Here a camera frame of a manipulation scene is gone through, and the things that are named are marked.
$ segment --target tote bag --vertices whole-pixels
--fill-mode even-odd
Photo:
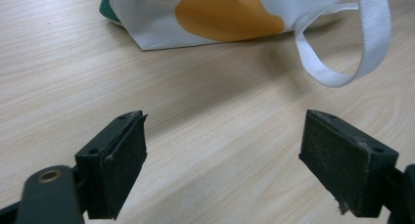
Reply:
[[[294,31],[304,69],[341,87],[377,68],[388,52],[388,0],[102,0],[101,13],[123,25],[143,50],[231,42]],[[322,15],[359,10],[363,51],[354,74],[326,67],[303,32]]]

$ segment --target wooden table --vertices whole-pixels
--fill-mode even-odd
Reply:
[[[148,158],[116,223],[386,223],[344,216],[298,159],[305,111],[329,112],[415,162],[415,0],[391,0],[378,70],[332,89],[302,69],[291,32],[143,52],[100,0],[0,0],[0,206],[113,118],[142,110]],[[360,58],[357,13],[307,37],[329,66]],[[113,223],[87,221],[88,223]]]

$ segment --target clamp jaw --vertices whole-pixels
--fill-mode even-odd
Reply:
[[[307,111],[300,159],[339,202],[344,214],[415,223],[415,164],[395,168],[398,152],[342,119]]]
[[[142,112],[114,119],[76,155],[76,166],[32,174],[23,196],[0,210],[0,223],[84,223],[116,219],[147,156]]]

